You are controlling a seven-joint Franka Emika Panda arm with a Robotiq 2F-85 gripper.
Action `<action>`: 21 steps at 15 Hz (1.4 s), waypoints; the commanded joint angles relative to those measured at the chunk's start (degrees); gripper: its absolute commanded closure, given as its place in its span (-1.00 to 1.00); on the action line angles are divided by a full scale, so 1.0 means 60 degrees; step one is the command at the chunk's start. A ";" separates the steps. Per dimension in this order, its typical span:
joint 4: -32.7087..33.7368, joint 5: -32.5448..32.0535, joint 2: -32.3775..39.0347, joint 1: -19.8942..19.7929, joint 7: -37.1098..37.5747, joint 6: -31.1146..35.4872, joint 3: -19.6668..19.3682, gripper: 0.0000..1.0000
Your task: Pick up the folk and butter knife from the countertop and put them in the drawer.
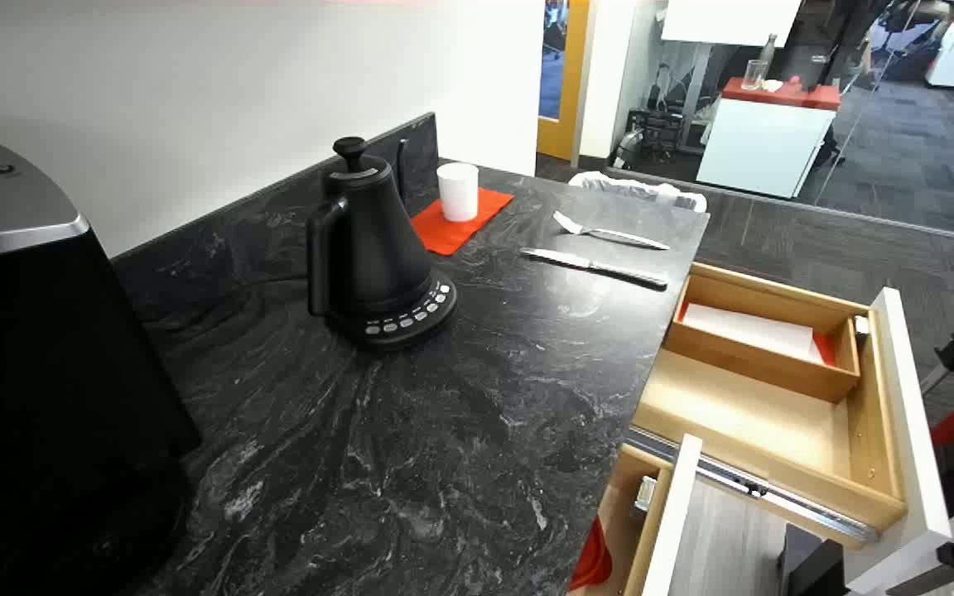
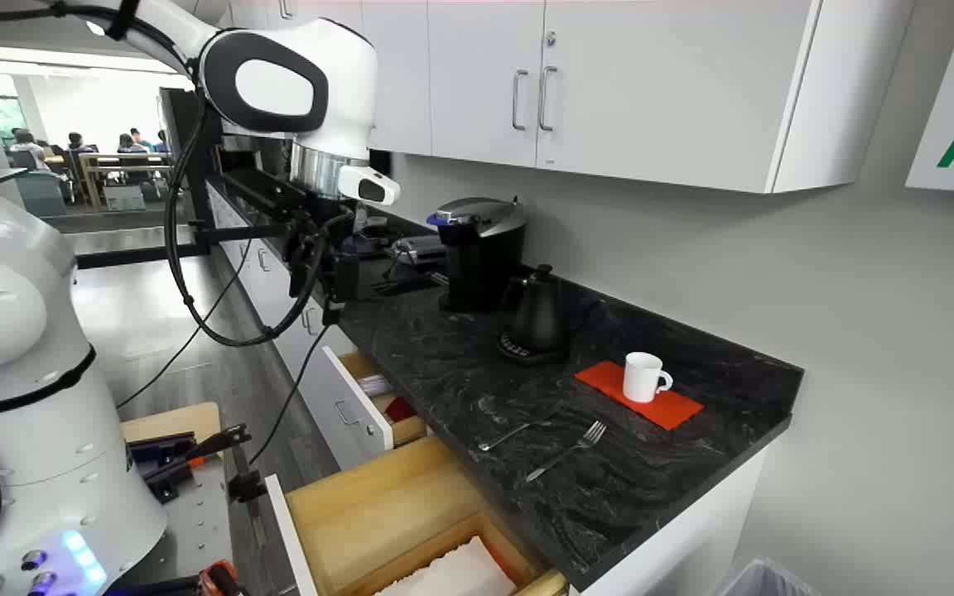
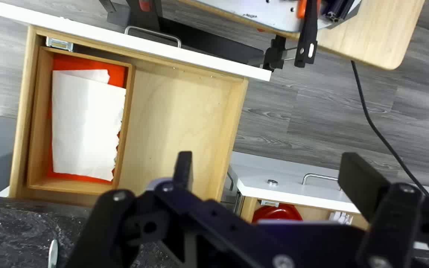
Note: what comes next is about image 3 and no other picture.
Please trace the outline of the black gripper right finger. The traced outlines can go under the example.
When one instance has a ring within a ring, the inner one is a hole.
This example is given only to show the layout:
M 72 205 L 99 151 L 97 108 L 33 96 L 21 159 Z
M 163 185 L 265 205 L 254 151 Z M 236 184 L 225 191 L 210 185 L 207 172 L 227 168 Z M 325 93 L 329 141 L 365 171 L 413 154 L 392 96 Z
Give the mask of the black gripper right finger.
M 338 185 L 365 220 L 373 223 L 391 182 L 359 153 L 346 151 L 341 154 Z

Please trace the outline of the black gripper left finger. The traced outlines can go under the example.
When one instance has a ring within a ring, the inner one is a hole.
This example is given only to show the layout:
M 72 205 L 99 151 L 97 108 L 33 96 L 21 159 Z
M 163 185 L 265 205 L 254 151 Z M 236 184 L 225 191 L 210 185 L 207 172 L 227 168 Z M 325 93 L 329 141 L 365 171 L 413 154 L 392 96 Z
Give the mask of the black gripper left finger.
M 183 150 L 178 154 L 173 179 L 185 188 L 192 184 L 192 153 Z

